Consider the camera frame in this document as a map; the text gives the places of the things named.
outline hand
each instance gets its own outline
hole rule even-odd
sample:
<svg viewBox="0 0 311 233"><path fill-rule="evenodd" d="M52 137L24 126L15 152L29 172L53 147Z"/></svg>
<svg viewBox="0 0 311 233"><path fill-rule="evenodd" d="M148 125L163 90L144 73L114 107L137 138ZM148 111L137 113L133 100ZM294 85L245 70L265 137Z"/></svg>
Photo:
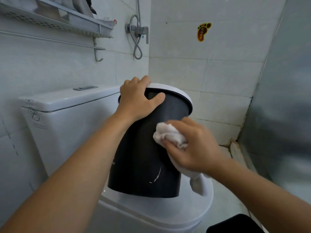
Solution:
<svg viewBox="0 0 311 233"><path fill-rule="evenodd" d="M178 149L172 142L163 140L167 152L184 168L213 176L213 171L226 160L212 133L191 118L167 121L188 140L186 150Z"/></svg>
<svg viewBox="0 0 311 233"><path fill-rule="evenodd" d="M138 77L134 77L131 81L125 80L120 87L121 98L116 113L129 118L133 123L146 117L162 104L165 99L164 93L157 94L151 100L145 97L145 90L149 83L148 76L144 76L141 80Z"/></svg>

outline footprint sticker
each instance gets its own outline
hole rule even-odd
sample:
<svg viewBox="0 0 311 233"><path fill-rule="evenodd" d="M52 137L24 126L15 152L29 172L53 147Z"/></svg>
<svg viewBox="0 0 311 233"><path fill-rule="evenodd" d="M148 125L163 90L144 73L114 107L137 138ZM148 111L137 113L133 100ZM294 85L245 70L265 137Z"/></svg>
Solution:
<svg viewBox="0 0 311 233"><path fill-rule="evenodd" d="M208 32L208 29L210 27L212 27L212 23L203 23L200 24L200 26L198 26L196 37L199 40L199 42L204 41L204 35Z"/></svg>

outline perforated shelf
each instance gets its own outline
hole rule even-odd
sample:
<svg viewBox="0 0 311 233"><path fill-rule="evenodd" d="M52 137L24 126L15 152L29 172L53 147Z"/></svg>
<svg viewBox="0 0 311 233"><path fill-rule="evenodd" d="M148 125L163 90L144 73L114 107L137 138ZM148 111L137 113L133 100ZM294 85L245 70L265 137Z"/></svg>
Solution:
<svg viewBox="0 0 311 233"><path fill-rule="evenodd" d="M3 0L0 0L0 13L6 17L19 19L21 21L34 23L44 27L56 28L63 31L93 36L94 38L111 38L110 33L113 27L101 22L100 20L82 15L76 11L53 3L49 0L35 1L38 4L44 3L45 5L49 5L50 10L54 11L55 13L58 13L59 10L61 10L63 13L65 13L65 16L57 16L57 20L52 19L47 16L39 15L22 8L12 6L8 3L5 3Z"/></svg>

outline plastic container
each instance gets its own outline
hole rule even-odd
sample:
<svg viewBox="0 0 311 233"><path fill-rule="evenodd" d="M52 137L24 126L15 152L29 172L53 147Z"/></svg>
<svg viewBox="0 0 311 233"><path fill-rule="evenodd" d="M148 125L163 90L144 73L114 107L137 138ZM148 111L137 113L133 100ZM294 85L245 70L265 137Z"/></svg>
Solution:
<svg viewBox="0 0 311 233"><path fill-rule="evenodd" d="M152 136L157 123L190 115L192 101L185 92L157 83L149 84L145 96L152 99L160 92L166 95L164 102L135 122L119 144L108 180L108 187L115 191L155 198L179 195L181 174Z"/></svg>

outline white cloth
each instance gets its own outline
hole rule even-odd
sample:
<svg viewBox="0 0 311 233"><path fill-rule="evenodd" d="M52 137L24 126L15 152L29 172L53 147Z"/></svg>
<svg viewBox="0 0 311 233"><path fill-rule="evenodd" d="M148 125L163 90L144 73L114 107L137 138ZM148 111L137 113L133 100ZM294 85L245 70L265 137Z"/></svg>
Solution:
<svg viewBox="0 0 311 233"><path fill-rule="evenodd" d="M171 124L166 123L158 123L155 129L155 133L153 134L153 139L155 142L162 147L162 140L167 139L175 144L175 146L179 149L186 149L188 147L188 141L186 138L181 135L181 133ZM175 168L181 172L182 174L190 177L190 186L192 190L198 193L201 196L207 196L207 187L204 181L204 175L199 172L192 172L183 167L173 160L173 158L169 155L169 159Z"/></svg>

